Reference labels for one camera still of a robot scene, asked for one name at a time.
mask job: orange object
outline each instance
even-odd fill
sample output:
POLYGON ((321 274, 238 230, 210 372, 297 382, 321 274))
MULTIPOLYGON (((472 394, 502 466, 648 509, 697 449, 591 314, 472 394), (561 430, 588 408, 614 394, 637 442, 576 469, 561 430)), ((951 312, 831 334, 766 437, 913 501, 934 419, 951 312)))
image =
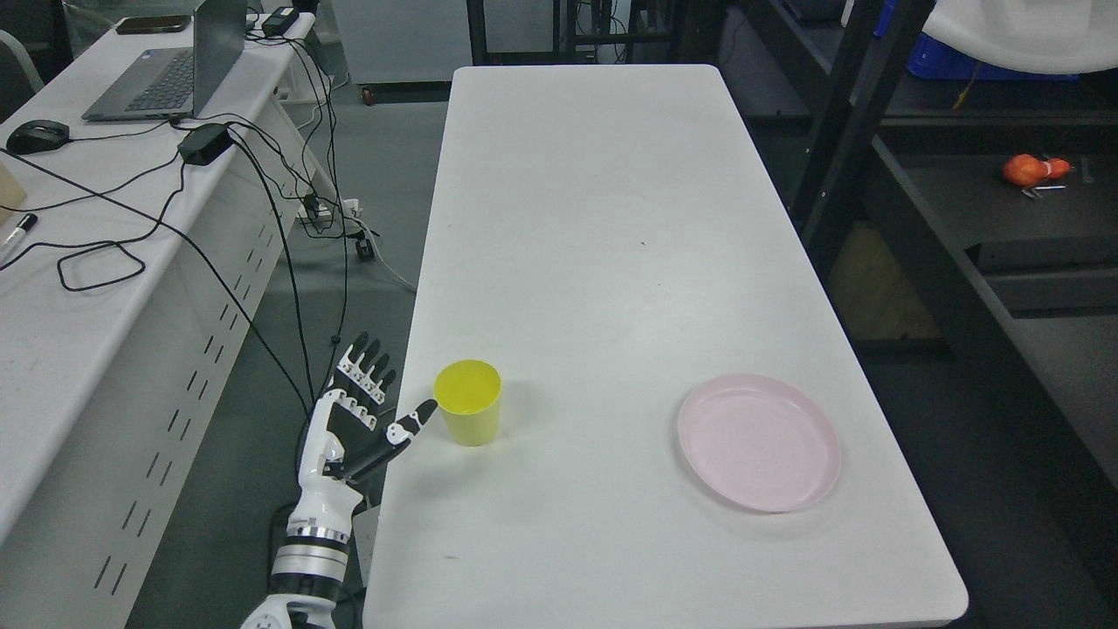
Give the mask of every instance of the orange object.
POLYGON ((1067 174, 1070 168, 1071 164, 1060 158, 1041 161, 1033 155, 1022 153, 1005 162, 1002 174, 1006 180, 1022 188, 1029 188, 1044 179, 1059 179, 1067 174))

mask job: pen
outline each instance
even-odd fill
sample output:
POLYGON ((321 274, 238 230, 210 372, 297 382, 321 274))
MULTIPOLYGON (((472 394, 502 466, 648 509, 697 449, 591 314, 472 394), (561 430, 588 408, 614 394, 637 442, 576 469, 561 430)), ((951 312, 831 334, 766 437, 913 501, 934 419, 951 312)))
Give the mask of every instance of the pen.
POLYGON ((0 244, 0 261, 3 261, 8 254, 16 248, 19 240, 23 239, 23 236, 35 227, 35 223, 39 221, 39 217, 34 213, 28 213, 27 216, 19 219, 16 223, 16 228, 12 229, 11 234, 3 239, 3 244, 0 244))

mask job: robotic hand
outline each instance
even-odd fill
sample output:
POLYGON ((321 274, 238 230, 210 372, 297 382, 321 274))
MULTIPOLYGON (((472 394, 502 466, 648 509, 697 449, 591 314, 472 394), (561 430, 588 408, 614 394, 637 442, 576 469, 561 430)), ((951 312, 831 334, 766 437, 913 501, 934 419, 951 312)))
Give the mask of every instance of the robotic hand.
POLYGON ((333 629, 353 508, 362 498, 351 485, 399 456, 437 408, 428 400, 379 427, 375 410, 396 372, 385 373, 388 355, 376 360, 380 343, 368 342, 364 333, 353 342, 314 404, 299 468, 302 494, 276 552, 268 597, 241 629, 333 629))

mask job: plastic cup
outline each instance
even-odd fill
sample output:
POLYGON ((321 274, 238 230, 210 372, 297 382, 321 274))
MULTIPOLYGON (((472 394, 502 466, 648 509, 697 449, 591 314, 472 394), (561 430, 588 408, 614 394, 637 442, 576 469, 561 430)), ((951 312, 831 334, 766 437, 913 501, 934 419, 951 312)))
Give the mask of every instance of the plastic cup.
POLYGON ((435 401, 462 446, 493 441, 501 418, 501 374, 482 361, 458 361, 435 379, 435 401))

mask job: computer mouse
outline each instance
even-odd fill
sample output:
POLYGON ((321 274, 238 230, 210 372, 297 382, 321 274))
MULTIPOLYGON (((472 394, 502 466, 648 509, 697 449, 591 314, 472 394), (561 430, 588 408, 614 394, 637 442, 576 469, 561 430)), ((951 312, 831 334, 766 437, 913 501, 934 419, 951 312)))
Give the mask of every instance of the computer mouse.
POLYGON ((53 120, 32 120, 11 132, 8 136, 8 150, 26 155, 60 149, 69 141, 69 126, 53 120))

